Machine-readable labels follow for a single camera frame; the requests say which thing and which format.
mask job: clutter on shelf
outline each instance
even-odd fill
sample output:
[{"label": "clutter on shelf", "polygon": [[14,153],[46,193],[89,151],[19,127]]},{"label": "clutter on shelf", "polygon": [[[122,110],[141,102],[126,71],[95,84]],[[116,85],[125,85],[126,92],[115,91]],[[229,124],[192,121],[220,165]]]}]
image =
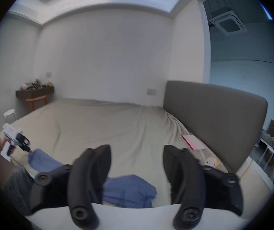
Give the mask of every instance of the clutter on shelf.
[{"label": "clutter on shelf", "polygon": [[47,82],[43,85],[41,85],[41,82],[39,79],[36,79],[35,82],[26,82],[21,85],[20,90],[36,90],[36,89],[41,89],[46,86],[52,87],[53,84],[51,82]]}]

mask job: wooden chair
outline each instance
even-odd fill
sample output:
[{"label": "wooden chair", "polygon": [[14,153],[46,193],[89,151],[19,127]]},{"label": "wooden chair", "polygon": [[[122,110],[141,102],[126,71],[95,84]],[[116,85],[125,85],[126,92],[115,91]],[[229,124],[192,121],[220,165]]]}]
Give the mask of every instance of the wooden chair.
[{"label": "wooden chair", "polygon": [[40,100],[43,100],[43,99],[45,101],[45,105],[47,105],[47,96],[46,95],[39,96],[37,98],[26,99],[26,101],[31,103],[31,111],[34,111],[35,110],[35,108],[34,108],[34,102],[35,101],[40,101]]}]

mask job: small table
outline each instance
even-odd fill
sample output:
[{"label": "small table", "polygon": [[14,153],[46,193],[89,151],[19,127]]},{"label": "small table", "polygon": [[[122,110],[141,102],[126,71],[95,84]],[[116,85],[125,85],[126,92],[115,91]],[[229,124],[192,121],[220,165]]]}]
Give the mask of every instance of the small table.
[{"label": "small table", "polygon": [[45,86],[34,90],[16,90],[16,97],[30,102],[31,111],[34,111],[34,101],[44,99],[47,105],[47,94],[51,93],[54,93],[54,86]]},{"label": "small table", "polygon": [[262,155],[261,158],[259,159],[258,164],[261,162],[261,160],[262,160],[263,157],[265,156],[266,151],[267,151],[268,149],[269,149],[270,152],[272,152],[272,154],[271,154],[271,157],[270,157],[270,159],[268,160],[268,162],[267,162],[267,164],[265,165],[265,167],[264,167],[263,170],[265,170],[265,168],[266,168],[267,165],[269,164],[270,160],[272,159],[272,156],[274,155],[274,150],[273,150],[273,148],[268,144],[266,150],[264,151],[263,155]]},{"label": "small table", "polygon": [[35,90],[16,90],[16,97],[19,99],[33,99],[51,93],[54,93],[54,86],[46,86]]}]

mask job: paper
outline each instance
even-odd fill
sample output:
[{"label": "paper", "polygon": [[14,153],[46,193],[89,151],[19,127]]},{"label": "paper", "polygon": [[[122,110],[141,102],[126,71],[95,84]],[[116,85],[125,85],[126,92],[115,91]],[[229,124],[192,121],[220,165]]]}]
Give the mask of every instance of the paper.
[{"label": "paper", "polygon": [[205,149],[205,146],[194,135],[185,135],[183,136],[183,139],[194,151]]}]

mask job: white round stool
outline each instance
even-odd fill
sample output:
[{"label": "white round stool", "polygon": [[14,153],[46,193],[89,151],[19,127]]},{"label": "white round stool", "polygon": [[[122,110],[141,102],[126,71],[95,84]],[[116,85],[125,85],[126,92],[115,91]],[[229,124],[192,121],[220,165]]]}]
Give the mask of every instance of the white round stool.
[{"label": "white round stool", "polygon": [[14,110],[14,109],[10,109],[10,110],[4,112],[4,114],[3,114],[4,117],[5,117],[6,123],[7,123],[7,116],[9,116],[9,115],[11,115],[11,114],[13,114],[13,116],[15,117],[15,120],[17,121],[16,115],[15,115],[15,110]]}]

